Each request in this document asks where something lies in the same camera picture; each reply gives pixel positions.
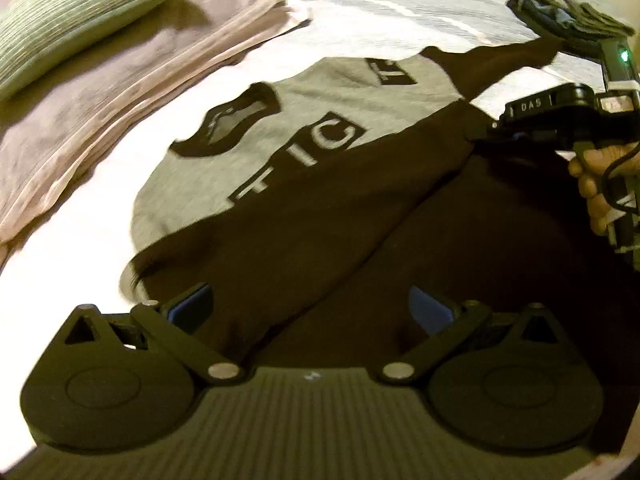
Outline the person's right hand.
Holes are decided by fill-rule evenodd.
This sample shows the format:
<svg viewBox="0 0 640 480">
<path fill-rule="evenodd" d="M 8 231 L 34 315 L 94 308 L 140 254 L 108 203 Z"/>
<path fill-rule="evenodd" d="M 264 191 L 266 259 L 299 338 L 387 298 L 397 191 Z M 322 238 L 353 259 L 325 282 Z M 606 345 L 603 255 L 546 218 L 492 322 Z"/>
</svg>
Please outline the person's right hand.
<svg viewBox="0 0 640 480">
<path fill-rule="evenodd" d="M 639 153 L 624 160 L 615 167 L 605 178 L 605 171 L 614 162 L 632 153 L 638 142 L 625 145 L 610 145 L 597 150 L 585 150 L 582 158 L 574 156 L 568 163 L 568 172 L 578 180 L 579 195 L 586 200 L 590 228 L 597 235 L 604 235 L 613 219 L 614 208 L 608 203 L 603 194 L 604 190 L 613 191 L 615 180 L 639 175 Z"/>
</svg>

